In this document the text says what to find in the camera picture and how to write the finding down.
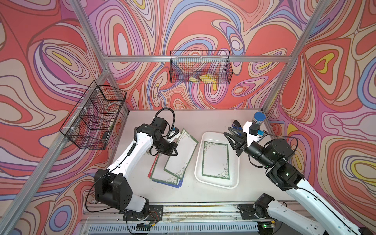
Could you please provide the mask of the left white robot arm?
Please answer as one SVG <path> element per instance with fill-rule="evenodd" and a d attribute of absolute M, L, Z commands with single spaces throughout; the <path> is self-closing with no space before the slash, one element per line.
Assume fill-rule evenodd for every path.
<path fill-rule="evenodd" d="M 95 174 L 95 200 L 120 212 L 131 211 L 140 217 L 149 214 L 149 200 L 133 192 L 128 179 L 142 156 L 152 147 L 160 154 L 177 156 L 180 137 L 178 128 L 173 127 L 167 137 L 162 136 L 163 128 L 157 125 L 142 124 L 133 132 L 133 141 L 121 156 L 106 170 L 99 169 Z"/>

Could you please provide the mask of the green bordered stationery sheet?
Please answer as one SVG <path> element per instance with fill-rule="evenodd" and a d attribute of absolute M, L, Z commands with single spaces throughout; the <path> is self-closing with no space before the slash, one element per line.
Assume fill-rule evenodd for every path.
<path fill-rule="evenodd" d="M 156 182 L 178 186 L 180 179 L 164 170 L 168 159 L 169 157 L 165 155 L 158 155 L 156 157 L 151 169 L 150 179 Z"/>

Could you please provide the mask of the blue lidded pen tube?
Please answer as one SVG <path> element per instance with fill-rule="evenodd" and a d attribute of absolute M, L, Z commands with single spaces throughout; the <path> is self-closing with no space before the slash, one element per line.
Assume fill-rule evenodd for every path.
<path fill-rule="evenodd" d="M 262 125 L 265 119 L 266 119 L 266 116 L 264 113 L 256 112 L 253 116 L 252 123 Z"/>

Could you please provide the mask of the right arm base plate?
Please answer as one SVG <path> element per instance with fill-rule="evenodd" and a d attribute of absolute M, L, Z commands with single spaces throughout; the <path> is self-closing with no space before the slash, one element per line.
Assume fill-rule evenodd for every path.
<path fill-rule="evenodd" d="M 237 209 L 240 211 L 243 220 L 265 219 L 264 208 L 258 204 L 239 204 Z"/>

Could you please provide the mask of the blue stapler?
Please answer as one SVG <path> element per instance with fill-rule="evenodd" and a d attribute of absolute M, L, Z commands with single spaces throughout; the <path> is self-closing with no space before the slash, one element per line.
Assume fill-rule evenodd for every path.
<path fill-rule="evenodd" d="M 232 123 L 232 128 L 236 129 L 237 130 L 237 134 L 239 136 L 241 136 L 242 132 L 243 132 L 243 128 L 241 126 L 241 124 L 239 123 L 238 120 L 234 120 L 233 123 Z"/>

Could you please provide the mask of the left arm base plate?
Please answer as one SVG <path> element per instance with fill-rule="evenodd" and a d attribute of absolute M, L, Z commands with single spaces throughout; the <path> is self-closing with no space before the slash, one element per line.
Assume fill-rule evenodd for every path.
<path fill-rule="evenodd" d="M 151 221 L 159 222 L 163 219 L 163 205 L 149 205 L 141 212 L 125 211 L 123 214 L 123 221 Z"/>

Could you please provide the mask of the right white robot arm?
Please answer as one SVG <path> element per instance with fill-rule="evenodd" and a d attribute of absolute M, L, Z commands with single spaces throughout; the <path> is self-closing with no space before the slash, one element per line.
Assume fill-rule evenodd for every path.
<path fill-rule="evenodd" d="M 262 194 L 254 203 L 254 215 L 265 215 L 293 228 L 302 235 L 371 235 L 366 227 L 349 221 L 323 198 L 288 158 L 294 155 L 285 138 L 273 139 L 264 146 L 258 137 L 238 129 L 229 128 L 224 133 L 237 156 L 245 153 L 266 170 L 266 177 L 281 191 L 293 197 L 313 217 L 309 219 Z"/>

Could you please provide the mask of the yellow sticky note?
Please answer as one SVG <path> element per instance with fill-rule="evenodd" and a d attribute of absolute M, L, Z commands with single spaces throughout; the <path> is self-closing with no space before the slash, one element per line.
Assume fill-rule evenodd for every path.
<path fill-rule="evenodd" d="M 209 83 L 216 83 L 216 78 L 214 78 L 211 74 L 207 73 L 199 77 L 201 82 L 204 84 Z"/>

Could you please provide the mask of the white plastic storage tray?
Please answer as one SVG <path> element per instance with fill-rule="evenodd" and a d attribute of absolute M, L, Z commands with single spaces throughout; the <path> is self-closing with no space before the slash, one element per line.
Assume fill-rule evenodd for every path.
<path fill-rule="evenodd" d="M 203 134 L 196 160 L 198 182 L 232 190 L 239 184 L 240 159 L 224 134 L 208 131 Z"/>

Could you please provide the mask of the aluminium frame rail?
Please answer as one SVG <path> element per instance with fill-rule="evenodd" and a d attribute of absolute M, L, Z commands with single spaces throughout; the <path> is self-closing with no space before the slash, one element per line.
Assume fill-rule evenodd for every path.
<path fill-rule="evenodd" d="M 230 62 L 283 62 L 287 63 L 292 60 L 292 56 L 278 56 L 278 55 L 260 55 L 260 56 L 167 56 L 167 55 L 132 55 L 132 56 L 104 56 L 104 61 L 110 62 L 169 62 L 171 58 L 188 58 L 200 59 L 203 61 L 211 60 L 214 58 L 228 58 Z"/>

